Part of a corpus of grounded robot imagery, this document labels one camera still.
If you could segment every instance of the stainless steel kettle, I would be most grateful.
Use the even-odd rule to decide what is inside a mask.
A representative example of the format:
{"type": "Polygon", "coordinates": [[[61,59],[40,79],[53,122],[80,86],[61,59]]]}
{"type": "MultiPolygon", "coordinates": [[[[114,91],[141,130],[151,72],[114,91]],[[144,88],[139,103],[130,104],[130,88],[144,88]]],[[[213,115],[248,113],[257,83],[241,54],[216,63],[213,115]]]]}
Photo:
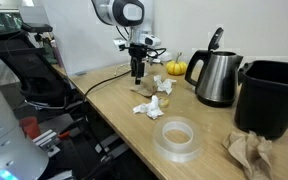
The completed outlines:
{"type": "Polygon", "coordinates": [[[197,51],[189,62],[185,80],[196,86],[195,93],[203,104],[213,107],[228,107],[235,100],[237,89],[237,69],[243,56],[228,51],[215,51],[224,30],[218,28],[208,47],[208,51],[197,51]],[[198,61],[203,61],[198,81],[192,79],[192,71],[198,61]]]}

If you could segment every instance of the wooden countertop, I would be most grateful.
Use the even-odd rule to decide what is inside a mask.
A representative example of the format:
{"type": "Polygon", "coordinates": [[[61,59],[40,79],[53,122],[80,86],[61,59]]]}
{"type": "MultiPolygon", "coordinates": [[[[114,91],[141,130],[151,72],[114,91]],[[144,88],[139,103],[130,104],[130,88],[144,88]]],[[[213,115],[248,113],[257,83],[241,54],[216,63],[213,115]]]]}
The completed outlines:
{"type": "MultiPolygon", "coordinates": [[[[79,91],[85,93],[94,84],[113,77],[116,67],[73,76],[70,80],[79,91]]],[[[184,76],[167,75],[164,68],[160,65],[148,67],[149,75],[142,78],[142,83],[145,83],[151,81],[154,75],[160,74],[163,80],[166,78],[177,80],[169,96],[165,92],[156,94],[158,97],[170,99],[169,107],[162,108],[164,115],[156,120],[148,118],[146,114],[133,114],[132,109],[135,106],[149,103],[150,99],[129,90],[135,81],[130,74],[96,88],[87,98],[160,179],[245,179],[242,166],[221,144],[231,131],[241,132],[233,124],[235,105],[232,108],[212,108],[203,105],[197,100],[192,86],[184,80],[184,76]],[[154,125],[169,116],[189,118],[201,128],[203,152],[195,160],[175,163],[163,159],[155,151],[152,143],[154,125]]],[[[126,69],[120,68],[118,72],[125,71],[126,69]]],[[[282,138],[274,141],[271,163],[274,179],[288,179],[288,131],[282,138]]]]}
{"type": "Polygon", "coordinates": [[[58,64],[52,64],[52,67],[63,77],[66,76],[64,68],[61,68],[58,64]]]}

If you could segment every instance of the paper scrap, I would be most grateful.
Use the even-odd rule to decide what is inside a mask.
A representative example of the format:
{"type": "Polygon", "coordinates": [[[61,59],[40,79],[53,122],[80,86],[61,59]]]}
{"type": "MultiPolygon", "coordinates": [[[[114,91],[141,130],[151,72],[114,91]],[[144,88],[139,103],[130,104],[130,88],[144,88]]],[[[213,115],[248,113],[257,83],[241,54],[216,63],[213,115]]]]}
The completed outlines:
{"type": "Polygon", "coordinates": [[[232,132],[222,144],[243,165],[248,179],[272,179],[272,166],[269,161],[272,141],[259,137],[254,132],[248,135],[232,132]]]}
{"type": "Polygon", "coordinates": [[[162,76],[157,75],[154,76],[154,82],[157,85],[157,91],[165,91],[169,95],[172,92],[172,83],[176,82],[176,80],[165,79],[165,81],[162,82],[162,76]]]}
{"type": "Polygon", "coordinates": [[[157,87],[154,85],[153,80],[148,83],[142,82],[140,85],[133,85],[130,89],[144,97],[152,97],[157,91],[157,87]]]}
{"type": "Polygon", "coordinates": [[[158,116],[163,115],[163,112],[158,107],[158,97],[153,95],[152,101],[148,104],[140,104],[133,108],[133,112],[135,113],[146,113],[152,119],[156,119],[158,116]]]}

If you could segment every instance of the packing tape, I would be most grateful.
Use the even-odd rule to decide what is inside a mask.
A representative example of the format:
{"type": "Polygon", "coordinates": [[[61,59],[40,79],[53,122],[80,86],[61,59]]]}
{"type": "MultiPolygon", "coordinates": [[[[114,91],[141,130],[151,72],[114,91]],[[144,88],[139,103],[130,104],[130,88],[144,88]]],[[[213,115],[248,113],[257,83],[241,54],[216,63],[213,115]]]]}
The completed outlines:
{"type": "Polygon", "coordinates": [[[191,120],[173,116],[162,119],[154,127],[153,144],[164,158],[174,162],[187,162],[195,159],[201,152],[201,131],[191,120]],[[180,130],[189,136],[184,143],[170,141],[165,134],[170,130],[180,130]]]}

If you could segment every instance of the power cord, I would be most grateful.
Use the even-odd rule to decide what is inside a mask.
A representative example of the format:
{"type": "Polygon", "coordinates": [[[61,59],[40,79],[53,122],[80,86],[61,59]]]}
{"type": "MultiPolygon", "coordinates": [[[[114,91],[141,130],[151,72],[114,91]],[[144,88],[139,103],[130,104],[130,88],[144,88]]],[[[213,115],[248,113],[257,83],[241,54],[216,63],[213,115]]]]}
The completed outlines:
{"type": "Polygon", "coordinates": [[[125,30],[125,32],[126,32],[127,35],[130,35],[130,34],[128,33],[128,30],[126,29],[126,27],[124,27],[124,30],[125,30]]]}
{"type": "Polygon", "coordinates": [[[103,151],[104,151],[104,153],[105,153],[105,155],[106,155],[107,157],[109,156],[108,153],[105,151],[105,148],[104,148],[103,145],[101,144],[101,141],[97,138],[97,136],[95,135],[94,131],[93,131],[92,128],[91,128],[91,125],[89,124],[89,121],[88,121],[88,118],[87,118],[87,114],[86,114],[87,112],[86,112],[86,110],[84,109],[84,103],[85,103],[85,101],[86,101],[86,97],[87,97],[88,93],[91,92],[94,88],[96,88],[97,86],[99,86],[99,85],[101,85],[101,84],[103,84],[103,83],[105,83],[105,82],[108,82],[108,81],[117,79],[117,78],[119,78],[119,77],[122,77],[122,76],[124,76],[124,75],[126,75],[126,74],[128,74],[128,73],[130,73],[130,72],[131,72],[131,71],[127,71],[127,72],[125,72],[125,73],[123,73],[123,74],[120,74],[120,75],[118,75],[118,76],[115,76],[115,77],[106,79],[106,80],[104,80],[104,81],[101,81],[101,82],[93,85],[92,87],[90,87],[90,88],[86,91],[86,93],[84,94],[83,99],[82,99],[81,109],[82,109],[83,116],[84,116],[84,118],[85,118],[85,120],[86,120],[86,122],[87,122],[87,124],[88,124],[88,126],[89,126],[89,129],[90,129],[92,135],[94,136],[95,140],[96,140],[97,143],[100,145],[100,147],[103,149],[103,151]]]}
{"type": "Polygon", "coordinates": [[[5,48],[6,48],[6,51],[8,52],[8,55],[9,55],[12,59],[13,59],[13,56],[12,56],[12,54],[11,54],[11,52],[10,52],[7,44],[8,44],[8,42],[9,42],[11,39],[13,39],[13,38],[15,38],[16,36],[19,36],[19,35],[21,35],[21,34],[23,34],[23,33],[24,33],[24,31],[20,31],[19,33],[15,34],[15,35],[13,35],[13,36],[11,36],[11,37],[9,37],[9,38],[5,41],[5,43],[4,43],[5,48]]]}
{"type": "Polygon", "coordinates": [[[120,33],[120,35],[122,36],[122,38],[123,38],[125,41],[127,41],[127,39],[126,39],[125,36],[121,33],[121,31],[120,31],[120,29],[118,28],[118,26],[115,26],[115,27],[116,27],[118,33],[120,33]]]}
{"type": "Polygon", "coordinates": [[[130,66],[130,63],[125,63],[125,64],[122,64],[122,65],[120,65],[119,67],[117,67],[117,68],[115,69],[114,76],[117,75],[117,71],[118,71],[120,68],[125,67],[125,66],[130,66]]]}
{"type": "Polygon", "coordinates": [[[158,58],[158,56],[162,55],[166,51],[166,48],[159,48],[159,49],[147,48],[147,49],[148,49],[148,51],[154,51],[156,53],[154,56],[147,54],[148,57],[154,58],[154,59],[158,58]]]}

